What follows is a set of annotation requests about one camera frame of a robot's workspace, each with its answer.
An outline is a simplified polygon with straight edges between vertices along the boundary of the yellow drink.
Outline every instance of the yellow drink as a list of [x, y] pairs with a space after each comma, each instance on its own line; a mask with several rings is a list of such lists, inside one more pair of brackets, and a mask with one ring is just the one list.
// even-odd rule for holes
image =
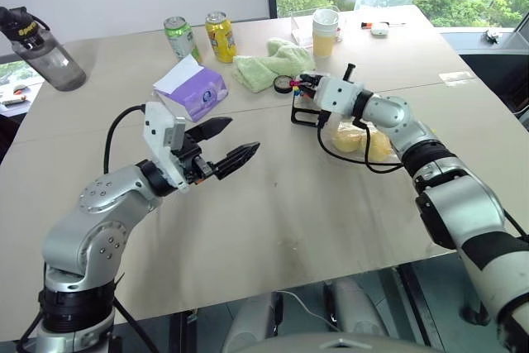
[[231, 22], [224, 12], [210, 12], [206, 16], [206, 32], [212, 44], [213, 52], [221, 62], [233, 62], [237, 48], [233, 40]]
[[336, 42], [336, 36], [319, 36], [312, 33], [313, 52], [316, 57], [328, 57], [332, 54], [332, 47]]

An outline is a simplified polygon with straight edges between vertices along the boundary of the white paper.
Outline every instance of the white paper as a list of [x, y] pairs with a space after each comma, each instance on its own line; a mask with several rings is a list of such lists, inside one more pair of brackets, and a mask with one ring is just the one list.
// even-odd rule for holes
[[204, 69], [190, 54], [178, 62], [162, 79], [154, 86], [157, 90], [171, 94], [175, 89], [191, 79], [195, 74]]

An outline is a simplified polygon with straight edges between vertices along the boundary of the plastic cup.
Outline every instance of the plastic cup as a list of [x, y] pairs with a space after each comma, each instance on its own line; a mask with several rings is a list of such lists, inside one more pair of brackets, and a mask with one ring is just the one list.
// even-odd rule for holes
[[331, 56], [336, 42], [338, 13], [328, 8], [316, 10], [312, 15], [312, 51], [318, 58]]

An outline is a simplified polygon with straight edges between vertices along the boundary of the cable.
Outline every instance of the cable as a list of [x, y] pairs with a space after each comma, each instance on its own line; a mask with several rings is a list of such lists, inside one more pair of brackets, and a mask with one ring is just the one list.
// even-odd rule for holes
[[529, 105], [526, 105], [521, 111], [513, 112], [513, 115], [519, 115], [520, 113], [524, 113], [527, 109], [529, 109]]
[[[365, 163], [365, 160], [353, 160], [353, 159], [348, 159], [346, 157], [343, 157], [343, 156], [340, 156], [340, 155], [337, 155], [336, 153], [333, 153], [331, 152], [324, 144], [323, 144], [323, 141], [322, 141], [322, 129], [321, 128], [318, 128], [317, 129], [317, 141], [318, 143], [320, 144], [320, 147], [328, 154], [328, 155], [331, 155], [332, 157], [334, 158], [337, 158], [338, 160], [344, 160], [344, 161], [347, 161], [349, 163], [354, 163], [356, 165], [367, 165]], [[369, 153], [368, 151], [368, 146], [366, 145], [365, 146], [365, 152], [366, 153]], [[399, 168], [403, 167], [403, 165], [401, 163], [376, 163], [376, 162], [371, 162], [369, 163], [369, 165], [383, 165], [383, 166], [395, 166], [395, 168], [398, 166]]]
[[524, 231], [520, 224], [516, 222], [513, 217], [511, 217], [511, 214], [509, 214], [505, 208], [503, 209], [503, 214], [505, 215], [507, 220], [511, 222], [511, 225], [517, 230], [517, 232], [520, 233], [521, 237], [527, 236], [526, 231]]
[[141, 328], [140, 324], [138, 324], [134, 317], [131, 316], [131, 314], [123, 307], [123, 305], [117, 300], [116, 297], [114, 297], [114, 307], [119, 313], [122, 314], [125, 320], [127, 320], [127, 322], [131, 325], [132, 329], [136, 331], [136, 334], [138, 334], [141, 340], [145, 343], [149, 351], [151, 353], [160, 353], [154, 342], [149, 338], [143, 328]]
[[108, 174], [108, 161], [110, 160], [110, 145], [112, 143], [112, 136], [114, 135], [114, 131], [116, 130], [116, 127], [119, 124], [119, 122], [123, 120], [123, 118], [126, 115], [134, 111], [142, 111], [143, 113], [145, 113], [145, 104], [136, 105], [134, 107], [129, 107], [128, 109], [125, 109], [123, 112], [117, 115], [116, 119], [114, 119], [114, 122], [112, 122], [112, 124], [110, 125], [110, 128], [108, 129], [107, 141], [105, 142], [105, 155], [102, 161], [102, 171], [104, 174]]
[[30, 324], [30, 326], [27, 328], [26, 332], [21, 336], [21, 338], [18, 341], [15, 341], [17, 352], [18, 353], [30, 353], [26, 350], [24, 345], [27, 343], [27, 340], [30, 336], [30, 334], [33, 332], [35, 327], [39, 324], [39, 322], [42, 319], [42, 311], [39, 310], [39, 312], [36, 314], [35, 319]]
[[365, 127], [365, 134], [367, 141], [365, 142], [365, 153], [364, 153], [364, 162], [369, 171], [376, 173], [376, 174], [388, 174], [392, 173], [393, 171], [397, 171], [398, 169], [401, 169], [404, 165], [401, 163], [400, 165], [396, 165], [392, 169], [374, 169], [371, 167], [371, 165], [374, 165], [374, 163], [369, 163], [369, 145], [371, 145], [371, 131], [369, 131], [369, 127]]
[[334, 331], [336, 332], [341, 332], [341, 329], [338, 328], [338, 327], [335, 327], [331, 322], [329, 322], [328, 320], [326, 320], [324, 317], [322, 316], [319, 316], [317, 315], [316, 313], [314, 312], [311, 312], [309, 308], [307, 308], [307, 305], [305, 303], [303, 303], [303, 301], [301, 300], [301, 298], [296, 295], [295, 293], [291, 293], [290, 291], [282, 291], [282, 290], [279, 290], [279, 291], [276, 291], [278, 293], [286, 293], [287, 295], [290, 295], [292, 297], [294, 297], [298, 303], [301, 305], [301, 307], [305, 310], [305, 312], [307, 312], [308, 314], [310, 314], [311, 316], [314, 316], [315, 318], [319, 318], [320, 320], [322, 320], [323, 322], [325, 322], [330, 328], [332, 328]]

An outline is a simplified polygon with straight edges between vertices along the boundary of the gray water bottle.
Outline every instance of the gray water bottle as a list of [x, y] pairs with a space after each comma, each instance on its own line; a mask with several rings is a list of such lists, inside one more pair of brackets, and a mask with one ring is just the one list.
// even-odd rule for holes
[[11, 41], [13, 51], [59, 91], [75, 90], [85, 82], [86, 74], [50, 28], [25, 7], [0, 7], [0, 31]]

